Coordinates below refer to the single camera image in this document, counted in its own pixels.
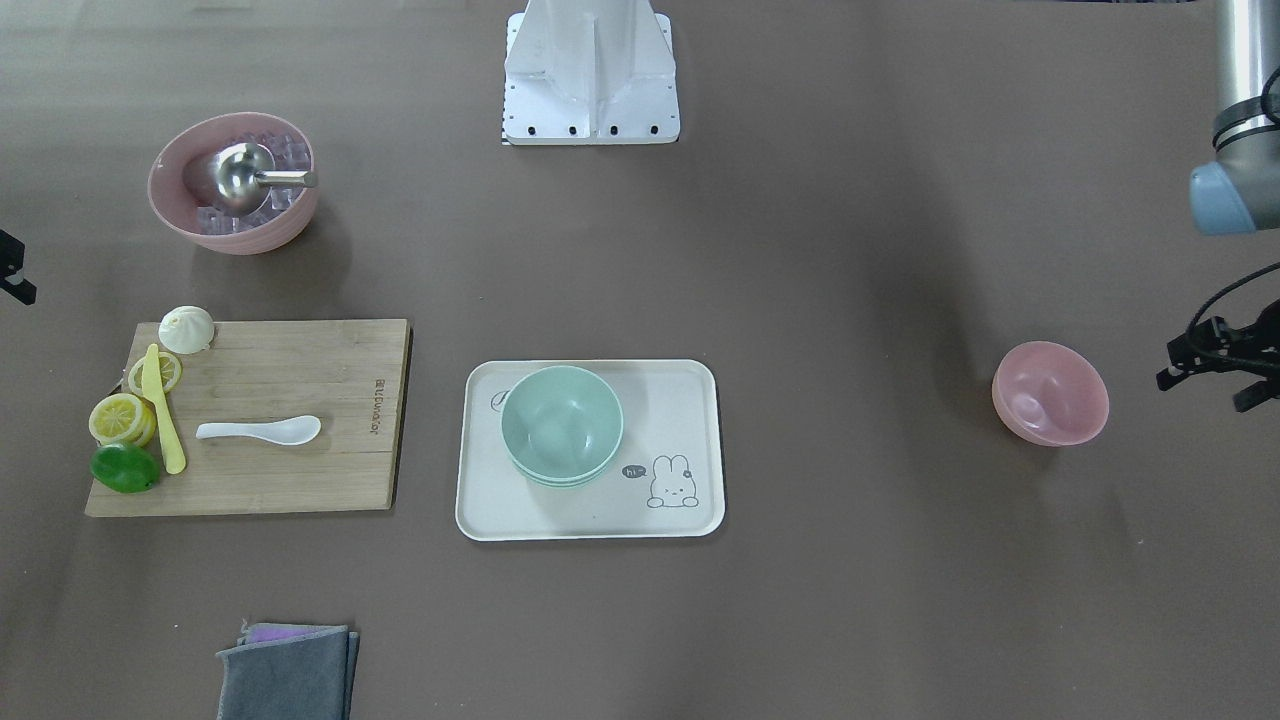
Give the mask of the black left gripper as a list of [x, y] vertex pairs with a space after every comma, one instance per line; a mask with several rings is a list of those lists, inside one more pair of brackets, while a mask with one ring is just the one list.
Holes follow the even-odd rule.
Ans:
[[1167, 342], [1169, 366], [1157, 374], [1157, 387], [1169, 391], [1204, 373], [1247, 372], [1260, 379], [1231, 397], [1234, 409], [1247, 413], [1279, 397], [1277, 343], [1279, 301], [1239, 329], [1211, 316]]

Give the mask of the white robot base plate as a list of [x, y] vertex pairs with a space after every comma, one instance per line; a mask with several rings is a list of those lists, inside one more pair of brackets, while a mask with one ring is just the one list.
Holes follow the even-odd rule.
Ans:
[[530, 1], [506, 22], [500, 140], [662, 145], [682, 129], [671, 19], [649, 1]]

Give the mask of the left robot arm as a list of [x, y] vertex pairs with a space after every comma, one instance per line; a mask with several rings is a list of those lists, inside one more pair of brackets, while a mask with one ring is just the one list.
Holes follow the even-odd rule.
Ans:
[[[1275, 231], [1279, 227], [1279, 4], [1220, 1], [1217, 37], [1219, 114], [1211, 138], [1215, 159], [1190, 172], [1193, 220], [1206, 236]], [[1231, 397], [1236, 413], [1277, 398], [1277, 302], [1271, 302], [1243, 328], [1210, 315], [1217, 301], [1275, 272], [1277, 264], [1271, 263], [1201, 304], [1184, 332], [1167, 342], [1169, 365], [1157, 374], [1161, 391], [1194, 375], [1243, 372], [1257, 379]]]

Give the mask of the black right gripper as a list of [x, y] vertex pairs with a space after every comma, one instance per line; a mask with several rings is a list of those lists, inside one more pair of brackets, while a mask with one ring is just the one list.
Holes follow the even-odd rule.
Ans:
[[1, 290], [26, 306], [35, 304], [37, 287], [26, 279], [26, 245], [14, 236], [0, 231], [1, 238]]

